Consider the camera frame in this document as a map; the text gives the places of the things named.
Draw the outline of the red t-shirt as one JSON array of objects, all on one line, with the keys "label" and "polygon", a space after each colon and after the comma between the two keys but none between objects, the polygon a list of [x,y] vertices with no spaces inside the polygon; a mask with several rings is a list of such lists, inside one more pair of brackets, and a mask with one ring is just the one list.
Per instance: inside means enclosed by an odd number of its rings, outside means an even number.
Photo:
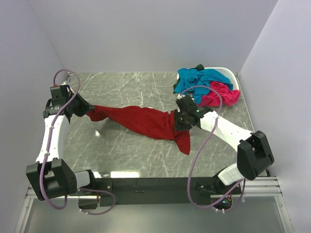
[{"label": "red t-shirt", "polygon": [[182,153],[190,154],[190,133],[174,129],[174,111],[162,112],[154,108],[139,106],[114,108],[96,105],[86,115],[94,122],[108,118],[149,138],[173,141]]}]

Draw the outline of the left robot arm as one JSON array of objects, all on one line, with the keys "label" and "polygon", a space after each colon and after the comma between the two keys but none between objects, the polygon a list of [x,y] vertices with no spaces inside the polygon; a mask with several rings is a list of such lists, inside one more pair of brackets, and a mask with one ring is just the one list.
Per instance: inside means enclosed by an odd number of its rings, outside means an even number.
[{"label": "left robot arm", "polygon": [[40,201],[74,194],[81,189],[86,195],[96,192],[97,183],[91,170],[73,172],[64,161],[65,136],[73,115],[82,117],[94,106],[74,93],[68,84],[50,88],[51,98],[43,111],[45,132],[40,153],[26,176]]}]

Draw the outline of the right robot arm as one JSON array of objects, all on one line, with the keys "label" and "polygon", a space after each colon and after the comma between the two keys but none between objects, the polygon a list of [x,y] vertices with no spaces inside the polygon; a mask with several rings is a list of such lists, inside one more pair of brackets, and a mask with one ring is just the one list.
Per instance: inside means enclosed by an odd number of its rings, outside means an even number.
[{"label": "right robot arm", "polygon": [[232,184],[247,179],[254,180],[274,163],[268,139],[262,131],[243,129],[219,116],[210,107],[198,107],[190,96],[178,97],[174,111],[174,129],[190,130],[196,126],[219,137],[237,153],[236,163],[216,173],[205,189],[212,194],[223,194]]}]

